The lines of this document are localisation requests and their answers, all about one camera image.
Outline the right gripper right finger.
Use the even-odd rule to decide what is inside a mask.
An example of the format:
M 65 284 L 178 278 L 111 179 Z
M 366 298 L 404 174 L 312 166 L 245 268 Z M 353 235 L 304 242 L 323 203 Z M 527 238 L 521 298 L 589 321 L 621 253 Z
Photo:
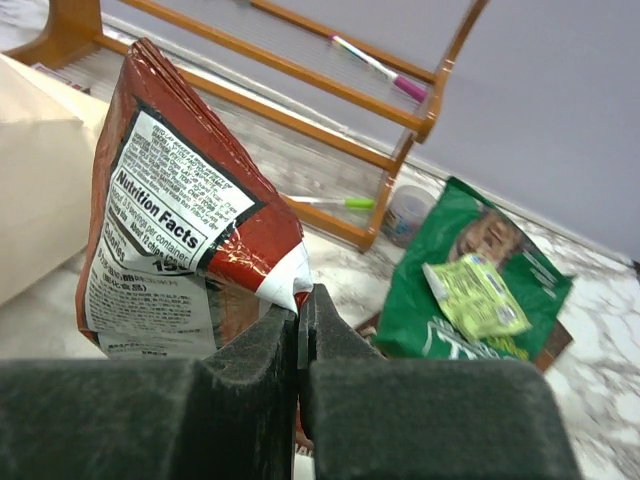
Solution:
M 316 285 L 299 314 L 299 423 L 319 479 L 578 479 L 554 395 L 517 360 L 388 360 Z

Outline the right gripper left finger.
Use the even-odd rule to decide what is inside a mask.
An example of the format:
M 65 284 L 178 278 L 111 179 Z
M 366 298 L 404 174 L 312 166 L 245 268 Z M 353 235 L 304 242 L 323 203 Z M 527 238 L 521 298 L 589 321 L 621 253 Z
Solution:
M 289 479 L 296 316 L 279 307 L 204 360 L 1 365 L 5 479 Z

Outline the green real chips bag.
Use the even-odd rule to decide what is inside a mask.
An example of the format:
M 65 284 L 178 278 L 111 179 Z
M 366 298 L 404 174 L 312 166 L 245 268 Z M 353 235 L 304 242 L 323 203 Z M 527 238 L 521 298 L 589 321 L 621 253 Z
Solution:
M 451 177 L 397 264 L 371 341 L 389 358 L 508 358 L 546 370 L 573 286 L 505 213 Z

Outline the light green snack packet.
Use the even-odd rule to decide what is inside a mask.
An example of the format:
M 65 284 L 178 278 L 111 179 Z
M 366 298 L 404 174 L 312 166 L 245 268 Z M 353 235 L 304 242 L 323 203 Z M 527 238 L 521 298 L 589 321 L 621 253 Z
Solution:
M 519 335 L 532 328 L 494 265 L 479 254 L 422 265 L 446 319 L 469 341 Z

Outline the orange red snack bag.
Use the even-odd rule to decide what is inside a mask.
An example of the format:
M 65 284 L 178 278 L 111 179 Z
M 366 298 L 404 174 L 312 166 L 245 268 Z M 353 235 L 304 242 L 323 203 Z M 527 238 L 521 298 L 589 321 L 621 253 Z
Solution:
M 159 48 L 134 42 L 95 150 L 79 331 L 111 358 L 203 359 L 312 288 L 292 208 Z

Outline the brown kettle chips bag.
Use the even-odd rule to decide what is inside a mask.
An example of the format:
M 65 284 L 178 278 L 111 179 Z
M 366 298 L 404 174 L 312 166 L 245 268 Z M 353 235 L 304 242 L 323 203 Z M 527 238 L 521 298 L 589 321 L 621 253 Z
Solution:
M 365 340 L 371 341 L 371 337 L 376 333 L 378 323 L 379 313 L 376 313 L 368 320 L 357 325 L 355 327 L 355 331 L 358 332 Z M 534 365 L 536 368 L 545 373 L 556 362 L 572 341 L 573 337 L 571 334 L 559 320 L 556 320 L 543 349 L 535 359 Z

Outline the beige paper bag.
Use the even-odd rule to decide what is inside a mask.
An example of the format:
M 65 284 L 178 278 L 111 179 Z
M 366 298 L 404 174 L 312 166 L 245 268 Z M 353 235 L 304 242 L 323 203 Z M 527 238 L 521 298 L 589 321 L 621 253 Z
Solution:
M 1 58 L 1 299 L 87 244 L 92 166 L 108 105 Z

